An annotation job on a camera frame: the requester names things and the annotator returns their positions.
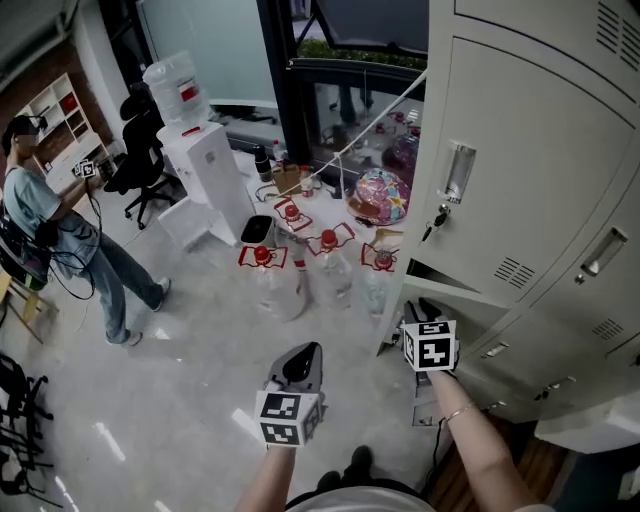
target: black office chair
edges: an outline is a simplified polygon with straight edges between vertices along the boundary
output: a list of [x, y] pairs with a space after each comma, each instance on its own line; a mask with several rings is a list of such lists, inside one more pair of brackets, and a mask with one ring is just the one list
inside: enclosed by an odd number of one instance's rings
[[7, 408], [0, 407], [0, 424], [7, 418], [8, 427], [12, 429], [16, 419], [24, 418], [26, 421], [26, 443], [34, 445], [35, 451], [40, 450], [35, 439], [42, 439], [40, 425], [36, 415], [53, 421], [53, 414], [45, 411], [36, 404], [38, 392], [42, 384], [49, 382], [46, 376], [34, 381], [27, 377], [22, 367], [13, 359], [0, 353], [0, 388], [8, 395]]
[[[33, 496], [34, 498], [44, 503], [48, 503], [49, 505], [52, 505], [60, 509], [64, 508], [59, 503], [46, 499], [44, 497], [45, 491], [43, 489], [36, 489], [31, 484], [31, 482], [29, 481], [27, 468], [23, 466], [24, 461], [20, 460], [18, 454], [9, 444], [4, 444], [4, 441], [3, 441], [3, 443], [0, 446], [1, 446], [0, 448], [0, 491], [2, 491], [7, 496], [19, 496], [21, 494], [29, 494], [30, 496]], [[4, 471], [5, 464], [7, 465], [18, 464], [20, 469], [18, 469], [18, 471], [15, 472], [15, 474], [13, 474], [12, 478], [8, 478], [7, 476], [5, 476], [5, 471]], [[46, 468], [53, 467], [53, 465], [51, 464], [37, 463], [36, 465], [40, 467], [46, 467]], [[14, 472], [7, 470], [6, 473], [9, 475]]]
[[[131, 189], [140, 189], [140, 196], [124, 209], [125, 217], [130, 219], [130, 210], [140, 205], [138, 211], [138, 228], [140, 229], [144, 229], [142, 216], [149, 201], [162, 199], [169, 201], [171, 206], [176, 203], [173, 198], [158, 192], [165, 185], [175, 183], [176, 178], [167, 177], [156, 183], [164, 171], [164, 159], [160, 151], [162, 144], [156, 137], [156, 133], [164, 124], [155, 103], [148, 97], [145, 98], [145, 95], [144, 92], [137, 92], [127, 98], [120, 107], [120, 117], [124, 121], [130, 120], [122, 130], [127, 154], [116, 159], [118, 170], [104, 187], [107, 192], [120, 194], [125, 194]], [[152, 152], [156, 157], [155, 162], [151, 157]]]

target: man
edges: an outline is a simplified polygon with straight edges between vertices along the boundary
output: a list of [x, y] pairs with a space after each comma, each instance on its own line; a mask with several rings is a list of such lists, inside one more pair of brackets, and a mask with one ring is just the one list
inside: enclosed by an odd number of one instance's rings
[[[553, 512], [527, 488], [498, 431], [449, 372], [429, 372], [442, 416], [451, 431], [476, 503], [486, 512]], [[272, 446], [236, 512], [434, 512], [422, 493], [371, 476], [373, 454], [356, 449], [344, 476], [325, 474], [315, 491], [287, 504], [296, 449]]]
[[135, 293], [153, 311], [164, 302], [171, 281], [154, 283], [149, 273], [122, 247], [73, 211], [87, 187], [93, 191], [101, 184], [94, 176], [85, 184], [74, 181], [56, 194], [39, 173], [28, 171], [24, 163], [35, 153], [38, 130], [27, 116], [12, 119], [2, 135], [7, 157], [4, 205], [11, 220], [31, 238], [45, 225], [57, 230], [57, 242], [49, 247], [52, 259], [66, 276], [72, 274], [95, 283], [104, 311], [106, 341], [112, 345], [132, 347], [142, 333], [126, 328], [123, 285]]

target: plastic bottle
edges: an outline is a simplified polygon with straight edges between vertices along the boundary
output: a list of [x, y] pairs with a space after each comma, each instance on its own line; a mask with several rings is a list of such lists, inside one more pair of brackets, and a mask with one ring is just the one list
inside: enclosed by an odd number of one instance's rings
[[287, 150], [284, 149], [284, 144], [282, 144], [278, 140], [273, 141], [273, 158], [278, 163], [278, 165], [282, 165], [285, 158], [287, 157]]
[[387, 290], [393, 276], [393, 272], [389, 271], [392, 266], [393, 255], [383, 249], [376, 253], [373, 266], [363, 264], [360, 267], [358, 294], [372, 316], [379, 316], [384, 312]]
[[333, 230], [322, 232], [322, 252], [317, 256], [308, 252], [307, 268], [311, 293], [322, 306], [344, 309], [351, 303], [353, 267], [337, 247], [338, 238]]
[[142, 76], [167, 128], [180, 135], [207, 122], [210, 107], [187, 52], [153, 63]]
[[306, 165], [300, 166], [300, 190], [302, 191], [302, 197], [312, 197], [313, 196], [313, 178], [311, 176], [311, 171], [309, 171], [309, 167]]
[[256, 247], [254, 254], [258, 266], [253, 270], [252, 280], [258, 306], [283, 322], [293, 320], [307, 304], [306, 290], [298, 272], [287, 261], [282, 268], [269, 267], [272, 255], [264, 246]]
[[278, 245], [284, 245], [289, 249], [289, 257], [295, 264], [296, 268], [300, 272], [306, 271], [305, 265], [305, 240], [309, 237], [317, 237], [317, 230], [313, 227], [313, 224], [306, 226], [302, 229], [295, 230], [295, 223], [300, 219], [300, 210], [294, 204], [290, 204], [284, 209], [285, 220], [287, 221], [284, 226], [285, 233], [280, 233], [280, 237], [276, 240]]

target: black chair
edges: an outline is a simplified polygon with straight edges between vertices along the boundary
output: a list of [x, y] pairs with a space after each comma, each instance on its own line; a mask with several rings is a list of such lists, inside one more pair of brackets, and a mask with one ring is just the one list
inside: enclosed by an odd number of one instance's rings
[[[37, 467], [52, 468], [52, 464], [36, 461], [44, 453], [36, 439], [42, 439], [36, 414], [53, 420], [53, 414], [46, 412], [36, 404], [38, 391], [43, 383], [49, 382], [46, 376], [34, 381], [27, 377], [22, 367], [10, 357], [0, 354], [0, 388], [7, 394], [6, 409], [0, 407], [0, 491], [8, 496], [30, 494], [35, 498], [62, 508], [43, 498], [44, 491], [36, 489], [29, 482], [28, 471]], [[26, 436], [16, 428], [16, 420], [24, 418]], [[17, 464], [18, 471], [11, 479], [5, 478], [3, 466]]]
[[36, 404], [40, 386], [47, 382], [49, 379], [46, 375], [37, 381], [27, 377], [18, 363], [9, 356], [0, 353], [0, 388], [9, 396], [7, 408], [0, 407], [0, 423], [3, 422], [5, 416], [9, 418], [10, 425], [13, 425], [15, 419], [24, 417], [27, 420], [27, 426], [34, 427], [32, 429], [34, 437], [41, 439], [42, 436], [37, 430], [35, 414], [37, 413], [47, 420], [53, 420], [53, 414], [46, 412]]
[[107, 192], [125, 194], [131, 189], [139, 188], [140, 196], [124, 209], [124, 215], [130, 219], [130, 210], [140, 205], [138, 228], [144, 229], [142, 216], [149, 201], [162, 199], [169, 201], [171, 206], [175, 204], [173, 198], [160, 194], [158, 190], [169, 183], [176, 183], [177, 179], [167, 177], [156, 183], [164, 171], [164, 158], [160, 150], [162, 144], [156, 137], [156, 133], [164, 124], [155, 103], [148, 98], [148, 95], [138, 92], [127, 98], [120, 107], [120, 117], [124, 121], [129, 120], [122, 130], [127, 154], [116, 159], [118, 170], [109, 179], [104, 189]]
[[[36, 489], [31, 482], [29, 481], [29, 475], [27, 470], [22, 466], [22, 461], [18, 457], [18, 454], [10, 447], [6, 445], [2, 445], [3, 449], [0, 449], [0, 491], [2, 491], [7, 496], [19, 496], [21, 494], [29, 494], [34, 498], [37, 498], [44, 503], [48, 503], [49, 505], [53, 505], [57, 508], [63, 508], [62, 505], [56, 503], [54, 501], [50, 501], [43, 497], [44, 490]], [[16, 462], [20, 465], [20, 469], [14, 475], [13, 478], [5, 478], [3, 466], [5, 464], [10, 464], [11, 461]], [[49, 467], [52, 468], [51, 464], [37, 464], [41, 467]]]

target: shoe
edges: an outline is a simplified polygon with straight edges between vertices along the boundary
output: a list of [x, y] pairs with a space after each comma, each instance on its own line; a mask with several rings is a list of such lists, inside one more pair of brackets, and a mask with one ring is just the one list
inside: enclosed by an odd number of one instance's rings
[[158, 304], [158, 307], [151, 310], [154, 313], [160, 311], [160, 309], [162, 308], [164, 299], [167, 298], [167, 293], [169, 293], [169, 290], [171, 289], [171, 279], [169, 279], [168, 277], [163, 277], [162, 279], [160, 279], [160, 281], [158, 281], [158, 284], [162, 286], [162, 300], [160, 301], [160, 304]]
[[340, 487], [340, 473], [337, 471], [329, 471], [328, 473], [325, 473], [318, 482], [316, 491], [333, 491], [338, 487]]
[[138, 343], [140, 343], [140, 340], [142, 339], [142, 333], [139, 331], [127, 331], [129, 333], [129, 336], [127, 336], [127, 339], [124, 340], [122, 343], [111, 343], [110, 341], [107, 341], [107, 343], [109, 345], [116, 345], [118, 347], [135, 347]]
[[369, 474], [371, 466], [373, 466], [373, 453], [371, 452], [371, 448], [365, 445], [358, 446], [351, 456], [351, 467]]

